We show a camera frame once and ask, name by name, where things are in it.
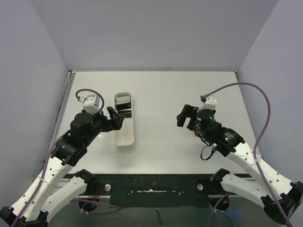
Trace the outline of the aluminium rail frame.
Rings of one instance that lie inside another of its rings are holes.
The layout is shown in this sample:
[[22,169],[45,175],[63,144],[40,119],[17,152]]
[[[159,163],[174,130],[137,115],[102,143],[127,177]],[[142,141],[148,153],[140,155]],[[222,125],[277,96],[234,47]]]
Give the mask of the aluminium rail frame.
[[58,113],[56,116],[53,134],[52,134],[52,138],[51,138],[49,147],[51,147],[54,144],[56,139],[58,139],[61,135],[63,135],[66,132],[62,129],[62,122],[63,122],[63,117],[65,114],[66,106],[68,103],[68,99],[69,99],[69,96],[71,93],[71,88],[72,88],[72,85],[74,82],[75,74],[76,74],[75,70],[68,71],[68,76],[67,76],[67,80],[65,83],[63,95],[62,95],[62,98],[60,101],[59,110],[58,110]]

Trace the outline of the black card upper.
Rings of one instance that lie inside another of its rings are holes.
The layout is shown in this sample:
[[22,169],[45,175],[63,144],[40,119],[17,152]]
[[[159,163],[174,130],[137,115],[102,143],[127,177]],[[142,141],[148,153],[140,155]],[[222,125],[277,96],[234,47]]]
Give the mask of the black card upper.
[[123,102],[123,103],[116,103],[115,105],[116,110],[120,111],[120,110],[127,110],[127,109],[131,109],[131,102]]

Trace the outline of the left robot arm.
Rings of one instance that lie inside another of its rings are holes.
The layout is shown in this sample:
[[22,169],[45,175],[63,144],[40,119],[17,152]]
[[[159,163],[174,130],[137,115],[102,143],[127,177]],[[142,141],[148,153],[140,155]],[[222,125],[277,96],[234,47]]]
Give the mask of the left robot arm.
[[91,114],[85,110],[74,117],[70,129],[51,146],[41,173],[28,190],[13,205],[0,210],[3,221],[10,227],[46,227],[54,214],[76,196],[96,190],[96,176],[82,169],[64,187],[53,192],[101,132],[122,128],[125,117],[112,107],[107,111],[109,117],[102,111]]

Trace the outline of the white oblong tray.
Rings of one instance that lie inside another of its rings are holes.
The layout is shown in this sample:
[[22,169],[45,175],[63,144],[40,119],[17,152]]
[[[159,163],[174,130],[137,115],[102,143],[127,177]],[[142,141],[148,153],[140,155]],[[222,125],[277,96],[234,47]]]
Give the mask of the white oblong tray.
[[[120,93],[116,93],[115,96],[117,94],[123,94],[123,93],[130,94],[129,92],[120,92]],[[115,132],[115,145],[117,146],[118,150],[121,151],[131,150],[135,147],[133,114],[132,114],[132,118],[124,118],[122,128]]]

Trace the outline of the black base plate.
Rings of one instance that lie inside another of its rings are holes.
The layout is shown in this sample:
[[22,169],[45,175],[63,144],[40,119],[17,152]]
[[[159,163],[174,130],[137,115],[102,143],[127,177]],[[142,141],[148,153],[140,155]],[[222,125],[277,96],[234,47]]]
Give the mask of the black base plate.
[[97,174],[96,178],[96,184],[80,197],[96,195],[122,208],[207,208],[225,194],[212,185],[210,174]]

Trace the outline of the black credit card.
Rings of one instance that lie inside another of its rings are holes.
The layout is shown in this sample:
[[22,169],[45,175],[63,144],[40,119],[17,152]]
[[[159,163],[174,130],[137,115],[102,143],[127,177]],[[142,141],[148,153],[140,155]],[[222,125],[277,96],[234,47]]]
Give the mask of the black credit card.
[[117,113],[120,114],[120,115],[123,115],[125,118],[132,118],[132,110],[131,109],[129,109],[129,110],[119,110]]

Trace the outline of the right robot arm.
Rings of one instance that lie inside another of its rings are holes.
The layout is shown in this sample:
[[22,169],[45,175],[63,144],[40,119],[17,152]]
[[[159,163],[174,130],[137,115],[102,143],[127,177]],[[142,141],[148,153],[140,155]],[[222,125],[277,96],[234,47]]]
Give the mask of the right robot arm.
[[236,131],[223,127],[214,118],[215,110],[184,105],[177,115],[177,126],[194,131],[202,142],[233,161],[248,173],[247,181],[221,168],[212,177],[211,189],[215,193],[231,192],[259,205],[276,223],[287,225],[290,217],[303,201],[302,182],[293,182],[255,156],[248,143]]

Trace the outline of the white card stack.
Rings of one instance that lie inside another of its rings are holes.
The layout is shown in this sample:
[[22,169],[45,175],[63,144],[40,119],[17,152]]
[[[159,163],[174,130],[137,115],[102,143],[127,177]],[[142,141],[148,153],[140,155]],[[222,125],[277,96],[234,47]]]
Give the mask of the white card stack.
[[129,103],[131,102],[131,95],[130,94],[117,94],[115,96],[116,104],[120,103]]

